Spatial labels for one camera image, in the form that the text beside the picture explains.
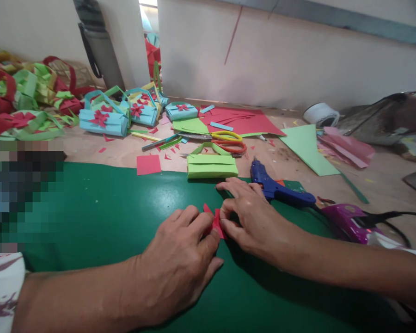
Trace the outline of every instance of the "scissors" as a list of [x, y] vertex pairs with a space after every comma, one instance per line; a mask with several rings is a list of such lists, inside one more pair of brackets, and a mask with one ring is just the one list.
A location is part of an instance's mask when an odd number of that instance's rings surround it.
[[[246, 145], [243, 143], [243, 139], [239, 134], [230, 131], [218, 131], [213, 132], [211, 135], [192, 134], [180, 132], [180, 136], [187, 137], [189, 139], [197, 139], [204, 141], [211, 141], [221, 147], [223, 150], [231, 153], [233, 156], [242, 155], [246, 151]], [[232, 149], [228, 146], [239, 146], [240, 149]]]

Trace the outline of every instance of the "red line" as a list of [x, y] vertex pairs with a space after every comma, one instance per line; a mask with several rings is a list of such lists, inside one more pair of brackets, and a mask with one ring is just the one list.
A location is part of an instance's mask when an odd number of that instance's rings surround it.
[[239, 20], [240, 20], [240, 16], [242, 15], [242, 9], [243, 9], [243, 8], [244, 8], [243, 6], [240, 6], [239, 16], [237, 16], [236, 26], [234, 27], [234, 31], [232, 32], [231, 41], [230, 41], [230, 46], [228, 47], [228, 52], [227, 52], [227, 54], [226, 54], [225, 63], [223, 64], [224, 66], [226, 65], [226, 61], [228, 60], [228, 56], [230, 55], [230, 50], [231, 50], [232, 41], [233, 41], [233, 39], [234, 39], [234, 35], [236, 35], [237, 26], [238, 26], [238, 24], [239, 24]]

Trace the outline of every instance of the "blue paper strip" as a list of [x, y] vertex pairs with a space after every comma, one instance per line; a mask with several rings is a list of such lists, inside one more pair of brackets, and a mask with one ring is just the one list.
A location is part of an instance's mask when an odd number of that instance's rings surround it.
[[210, 105], [210, 106], [207, 106], [205, 109], [200, 110], [200, 113], [205, 113], [205, 112], [208, 112], [208, 111], [210, 111], [210, 110], [214, 109], [215, 107], [216, 107], [215, 105]]
[[215, 123], [215, 122], [211, 122], [210, 125], [213, 126], [213, 127], [217, 127], [217, 128], [223, 129], [223, 130], [228, 130], [228, 131], [231, 131], [231, 132], [233, 130], [232, 127], [225, 126], [225, 125], [222, 125], [222, 124], [219, 124], [219, 123]]

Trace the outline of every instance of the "red paper flower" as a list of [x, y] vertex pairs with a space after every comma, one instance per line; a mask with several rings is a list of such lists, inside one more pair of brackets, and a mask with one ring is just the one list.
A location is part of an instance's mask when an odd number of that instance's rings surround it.
[[176, 107], [179, 109], [179, 111], [189, 110], [188, 107], [185, 104], [176, 105]]
[[140, 117], [140, 115], [142, 114], [142, 110], [145, 107], [143, 105], [137, 105], [137, 104], [133, 104], [133, 107], [131, 108], [131, 115], [134, 117]]
[[142, 105], [148, 105], [148, 101], [144, 101], [144, 102], [142, 102], [142, 100], [141, 100], [141, 99], [138, 99], [138, 100], [137, 100], [137, 103], [142, 104]]
[[97, 125], [99, 125], [101, 127], [105, 127], [106, 128], [105, 121], [106, 121], [107, 118], [109, 118], [109, 114], [108, 113], [103, 114], [102, 112], [100, 112], [100, 110], [97, 110], [94, 113], [94, 119], [90, 120], [90, 122], [91, 123], [94, 123], [94, 124], [97, 124]]
[[107, 107], [105, 105], [102, 106], [102, 111], [103, 112], [112, 112], [112, 106]]

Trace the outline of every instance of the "hand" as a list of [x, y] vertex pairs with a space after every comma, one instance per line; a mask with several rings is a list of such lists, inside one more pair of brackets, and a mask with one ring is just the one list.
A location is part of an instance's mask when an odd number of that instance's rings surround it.
[[158, 325], [193, 305], [222, 266], [223, 260], [214, 257], [220, 241], [217, 230], [201, 240], [213, 219], [194, 206], [176, 210], [144, 253], [132, 258], [136, 291], [126, 295], [129, 299], [121, 308], [130, 304], [128, 309], [140, 311], [142, 326]]
[[[226, 233], [245, 252], [290, 270], [311, 235], [281, 216], [265, 199], [259, 184], [227, 178], [216, 188], [228, 190], [234, 196], [226, 199], [220, 209], [220, 224]], [[233, 211], [242, 226], [229, 220]]]

